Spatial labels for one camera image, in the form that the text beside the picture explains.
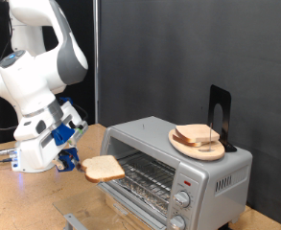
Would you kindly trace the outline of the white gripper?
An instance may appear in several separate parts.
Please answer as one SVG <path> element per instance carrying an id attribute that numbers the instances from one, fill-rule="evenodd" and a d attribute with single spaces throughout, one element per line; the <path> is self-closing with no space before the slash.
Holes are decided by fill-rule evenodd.
<path id="1" fill-rule="evenodd" d="M 80 127 L 83 120 L 70 102 L 52 102 L 24 115 L 16 129 L 20 159 L 34 170 L 45 169 L 53 163 L 63 171 L 62 161 L 55 158 L 67 143 L 79 154 L 75 144 L 82 136 Z"/>

